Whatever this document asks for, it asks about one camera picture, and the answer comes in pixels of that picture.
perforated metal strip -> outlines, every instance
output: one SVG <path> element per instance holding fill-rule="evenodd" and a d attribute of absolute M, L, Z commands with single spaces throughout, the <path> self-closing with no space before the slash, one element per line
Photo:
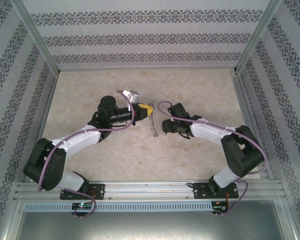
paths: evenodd
<path fill-rule="evenodd" d="M 27 203 L 24 211 L 37 212 L 71 212 L 72 203 L 34 202 Z M 212 211 L 211 201 L 180 202 L 97 202 L 96 212 L 196 212 Z"/>

beige tabletop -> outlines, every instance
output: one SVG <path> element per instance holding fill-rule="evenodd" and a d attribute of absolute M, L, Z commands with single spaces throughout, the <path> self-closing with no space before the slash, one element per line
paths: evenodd
<path fill-rule="evenodd" d="M 140 103 L 156 107 L 162 100 L 180 102 L 191 116 L 224 126 L 244 124 L 228 69 L 61 72 L 43 137 L 59 139 L 84 127 L 106 95 L 125 107 L 116 90 L 136 90 Z M 138 121 L 76 153 L 65 169 L 91 181 L 204 180 L 226 166 L 221 146 L 202 138 L 165 135 L 161 124 L 167 117 L 155 110 L 155 118 L 159 137 L 152 136 L 148 119 Z"/>

